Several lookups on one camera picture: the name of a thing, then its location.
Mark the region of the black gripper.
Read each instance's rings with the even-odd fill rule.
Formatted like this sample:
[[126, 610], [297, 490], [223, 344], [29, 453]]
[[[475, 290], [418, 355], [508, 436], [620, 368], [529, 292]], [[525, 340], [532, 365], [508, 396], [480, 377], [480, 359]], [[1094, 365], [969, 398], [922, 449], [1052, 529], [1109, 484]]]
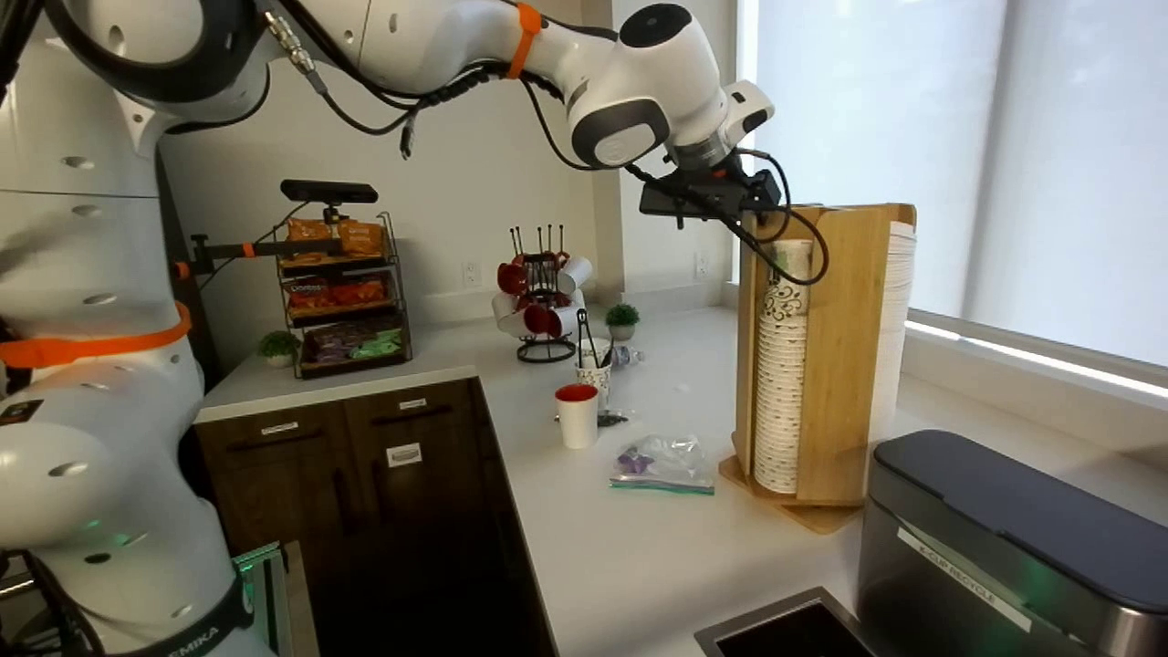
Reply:
[[715, 219], [742, 231], [750, 215], [781, 207], [781, 191], [770, 170], [748, 170], [738, 153], [720, 166], [673, 169], [644, 177], [638, 207], [644, 215]]

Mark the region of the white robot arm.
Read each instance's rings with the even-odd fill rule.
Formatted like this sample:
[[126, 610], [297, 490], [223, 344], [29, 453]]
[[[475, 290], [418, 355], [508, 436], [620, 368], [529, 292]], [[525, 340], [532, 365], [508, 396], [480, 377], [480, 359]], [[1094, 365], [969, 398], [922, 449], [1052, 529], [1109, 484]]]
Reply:
[[704, 177], [773, 118], [677, 5], [604, 33], [529, 0], [4, 0], [0, 546], [48, 601], [48, 657], [270, 657], [177, 471], [205, 374], [151, 166], [169, 130], [255, 113], [277, 57], [398, 113], [535, 79], [583, 170], [665, 149]]

